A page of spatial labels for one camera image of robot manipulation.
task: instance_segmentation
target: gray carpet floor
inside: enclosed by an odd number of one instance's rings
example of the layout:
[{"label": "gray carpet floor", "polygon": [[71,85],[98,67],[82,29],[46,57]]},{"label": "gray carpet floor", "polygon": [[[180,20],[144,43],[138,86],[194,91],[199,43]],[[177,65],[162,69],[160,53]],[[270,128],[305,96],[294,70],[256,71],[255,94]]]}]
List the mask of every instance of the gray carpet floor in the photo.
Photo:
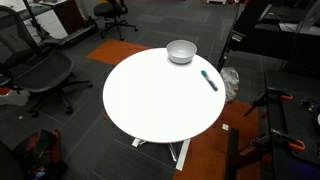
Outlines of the gray carpet floor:
[{"label": "gray carpet floor", "polygon": [[[228,33],[238,11],[237,5],[207,4],[201,0],[130,0],[129,14],[121,17],[137,25],[138,32],[121,28],[125,41],[150,47],[165,47],[177,39],[189,40],[198,47],[197,54],[217,65]],[[103,19],[97,19],[100,30]],[[49,96],[32,118],[26,107],[0,106],[0,140],[9,148],[41,129],[61,132],[62,156],[68,164],[64,179],[172,179],[175,164],[166,145],[145,144],[134,148],[133,137],[104,119],[103,84],[113,67],[89,60],[86,56],[107,39],[119,39],[112,29],[101,39],[93,34],[63,52],[76,63],[75,80],[90,79],[94,86],[66,88],[73,106],[65,114],[56,94]],[[279,69],[281,61],[245,52],[231,52],[226,67],[239,74],[237,100],[249,103],[263,90],[263,72]]]}]

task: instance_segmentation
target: pen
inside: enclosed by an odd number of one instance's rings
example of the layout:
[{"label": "pen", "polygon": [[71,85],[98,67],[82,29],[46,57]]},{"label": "pen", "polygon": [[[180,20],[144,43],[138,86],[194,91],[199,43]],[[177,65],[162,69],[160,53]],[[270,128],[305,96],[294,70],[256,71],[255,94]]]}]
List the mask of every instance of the pen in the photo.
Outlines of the pen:
[{"label": "pen", "polygon": [[203,75],[204,78],[209,82],[211,87],[215,90],[218,91],[218,87],[214,84],[214,82],[211,80],[211,78],[208,76],[207,72],[205,70],[201,71],[201,74]]}]

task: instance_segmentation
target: mesh chair back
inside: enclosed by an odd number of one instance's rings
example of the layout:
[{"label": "mesh chair back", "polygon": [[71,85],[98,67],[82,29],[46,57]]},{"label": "mesh chair back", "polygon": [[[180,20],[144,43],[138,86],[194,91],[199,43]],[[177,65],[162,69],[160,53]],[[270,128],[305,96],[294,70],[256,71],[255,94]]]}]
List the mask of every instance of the mesh chair back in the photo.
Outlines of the mesh chair back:
[{"label": "mesh chair back", "polygon": [[0,74],[14,77],[10,69],[26,63],[40,49],[19,14],[0,6]]}]

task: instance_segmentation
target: chair wheel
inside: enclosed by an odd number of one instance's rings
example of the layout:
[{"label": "chair wheel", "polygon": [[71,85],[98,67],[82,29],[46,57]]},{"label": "chair wheel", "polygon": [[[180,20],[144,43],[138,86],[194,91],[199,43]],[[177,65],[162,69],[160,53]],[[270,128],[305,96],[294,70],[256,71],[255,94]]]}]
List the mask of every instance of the chair wheel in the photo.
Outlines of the chair wheel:
[{"label": "chair wheel", "polygon": [[31,115],[31,117],[36,118],[39,116],[39,112],[38,111],[31,111],[30,115]]},{"label": "chair wheel", "polygon": [[72,107],[67,107],[66,113],[67,113],[67,114],[72,114],[72,112],[73,112]]}]

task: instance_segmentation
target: black office chair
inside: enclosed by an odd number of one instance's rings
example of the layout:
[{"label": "black office chair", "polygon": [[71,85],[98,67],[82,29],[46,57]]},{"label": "black office chair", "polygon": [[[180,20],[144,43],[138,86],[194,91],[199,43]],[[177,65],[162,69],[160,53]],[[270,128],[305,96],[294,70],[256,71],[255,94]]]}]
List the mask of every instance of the black office chair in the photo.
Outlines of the black office chair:
[{"label": "black office chair", "polygon": [[102,16],[104,19],[113,18],[114,22],[106,22],[105,26],[106,29],[100,32],[101,38],[104,38],[103,33],[107,30],[116,27],[118,30],[118,33],[120,35],[120,40],[123,41],[124,38],[122,37],[121,31],[119,26],[127,26],[127,27],[133,27],[134,31],[138,31],[138,28],[134,25],[130,25],[126,22],[126,20],[118,21],[117,17],[120,17],[123,14],[128,13],[128,8],[124,4],[124,0],[107,0],[108,2],[98,4],[94,7],[94,14],[96,16]]},{"label": "black office chair", "polygon": [[35,43],[19,14],[0,6],[0,87],[26,90],[35,100],[29,112],[38,116],[38,105],[47,95],[57,92],[62,98],[66,113],[72,113],[62,88],[89,80],[69,82],[74,62],[60,51],[43,53]]}]

